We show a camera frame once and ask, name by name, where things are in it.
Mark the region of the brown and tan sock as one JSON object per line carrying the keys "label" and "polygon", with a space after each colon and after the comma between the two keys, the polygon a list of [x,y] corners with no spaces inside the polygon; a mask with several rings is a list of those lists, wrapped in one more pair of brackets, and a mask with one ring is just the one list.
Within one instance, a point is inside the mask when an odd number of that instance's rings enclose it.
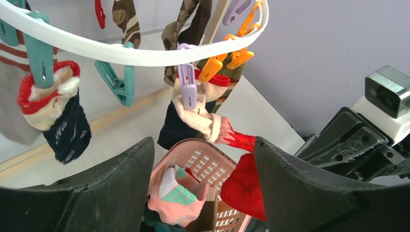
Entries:
{"label": "brown and tan sock", "polygon": [[218,189],[211,186],[198,218],[187,227],[187,232],[215,232],[218,213]]}

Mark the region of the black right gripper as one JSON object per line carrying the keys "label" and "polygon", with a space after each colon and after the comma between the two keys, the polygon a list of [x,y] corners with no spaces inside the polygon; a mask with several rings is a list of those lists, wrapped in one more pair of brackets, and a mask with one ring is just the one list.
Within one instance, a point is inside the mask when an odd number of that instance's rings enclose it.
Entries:
{"label": "black right gripper", "polygon": [[394,144],[362,114],[342,107],[319,136],[310,136],[296,157],[334,174],[369,182],[410,176],[410,137]]}

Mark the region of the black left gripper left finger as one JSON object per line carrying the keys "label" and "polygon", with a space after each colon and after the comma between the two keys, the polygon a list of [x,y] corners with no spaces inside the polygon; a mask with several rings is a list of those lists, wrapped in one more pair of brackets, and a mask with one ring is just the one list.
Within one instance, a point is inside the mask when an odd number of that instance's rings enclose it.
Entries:
{"label": "black left gripper left finger", "polygon": [[0,189],[3,232],[137,232],[155,158],[147,137],[51,185]]}

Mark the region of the dark green patterned sock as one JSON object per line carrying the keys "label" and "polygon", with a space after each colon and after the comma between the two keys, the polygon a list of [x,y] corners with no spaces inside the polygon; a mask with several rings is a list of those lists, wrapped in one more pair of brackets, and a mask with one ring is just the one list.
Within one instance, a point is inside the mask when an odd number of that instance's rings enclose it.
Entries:
{"label": "dark green patterned sock", "polygon": [[150,210],[146,203],[139,232],[186,232],[186,230],[179,225],[170,225],[162,222],[159,214],[156,211]]}

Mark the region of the pink plastic laundry basket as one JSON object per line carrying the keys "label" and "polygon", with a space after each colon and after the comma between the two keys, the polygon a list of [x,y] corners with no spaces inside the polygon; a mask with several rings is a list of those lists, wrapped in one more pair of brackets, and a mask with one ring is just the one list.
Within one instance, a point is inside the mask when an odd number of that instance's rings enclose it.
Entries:
{"label": "pink plastic laundry basket", "polygon": [[[161,179],[166,168],[173,164],[189,168],[196,179],[215,186],[218,194],[222,184],[236,167],[236,162],[216,146],[201,139],[185,139],[175,144],[153,168],[148,192]],[[217,232],[246,230],[251,216],[233,209],[220,196],[218,196],[217,210],[215,222]]]}

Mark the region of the pink sock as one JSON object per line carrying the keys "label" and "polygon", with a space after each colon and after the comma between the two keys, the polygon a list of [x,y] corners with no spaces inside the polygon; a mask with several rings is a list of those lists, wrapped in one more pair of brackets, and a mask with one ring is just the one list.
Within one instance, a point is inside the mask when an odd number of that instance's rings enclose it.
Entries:
{"label": "pink sock", "polygon": [[199,183],[185,169],[173,165],[152,187],[147,206],[162,222],[187,227],[199,217],[209,189],[207,182]]}

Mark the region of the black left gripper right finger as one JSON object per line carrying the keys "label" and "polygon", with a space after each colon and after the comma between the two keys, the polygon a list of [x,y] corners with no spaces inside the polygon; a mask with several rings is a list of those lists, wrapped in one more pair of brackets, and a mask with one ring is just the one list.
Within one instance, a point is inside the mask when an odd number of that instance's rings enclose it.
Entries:
{"label": "black left gripper right finger", "polygon": [[272,232],[407,232],[410,186],[325,171],[257,137],[254,156]]}

